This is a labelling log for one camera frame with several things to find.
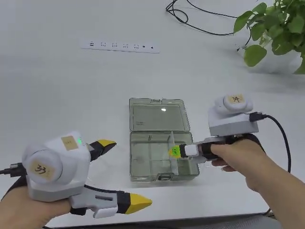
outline table surface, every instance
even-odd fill
[[[132,184],[129,179],[129,108],[131,97],[184,100],[194,141],[209,136],[208,108],[226,93],[249,93],[255,110],[274,115],[289,138],[292,173],[305,180],[302,76],[250,73],[236,53],[234,37],[217,37],[181,25],[163,0],[67,0],[0,3],[0,167],[19,162],[25,146],[70,130],[83,139],[113,139],[118,145],[91,168],[88,184],[143,194],[153,204],[131,215],[93,219],[68,214],[48,226],[229,216],[264,212],[263,199],[238,173],[209,164],[190,182]],[[243,0],[193,1],[232,15],[251,9]],[[234,21],[189,9],[190,22],[211,31],[232,30]],[[81,39],[153,42],[160,54],[80,49]],[[279,129],[259,124],[268,155],[286,168]],[[1,177],[0,195],[14,179]]]

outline power strip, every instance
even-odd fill
[[[103,40],[86,40],[81,43],[82,49],[96,49],[121,52],[159,53],[159,49],[149,43],[106,42]]]

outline translucent box lid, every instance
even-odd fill
[[[131,98],[129,112],[131,131],[190,131],[180,99]]]

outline human hand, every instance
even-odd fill
[[[6,229],[41,229],[52,218],[70,212],[67,199],[51,203],[32,200],[27,187],[10,191],[0,202],[0,225]]]
[[[220,157],[212,162],[213,166],[224,166],[227,172],[240,172],[246,177],[248,187],[258,191],[257,173],[264,169],[264,162],[271,159],[257,143],[245,139],[232,145],[212,145],[211,151]]]

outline plastic storage box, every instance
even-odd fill
[[[192,180],[199,175],[196,163],[170,159],[168,150],[193,142],[182,100],[129,100],[130,175],[133,182]]]

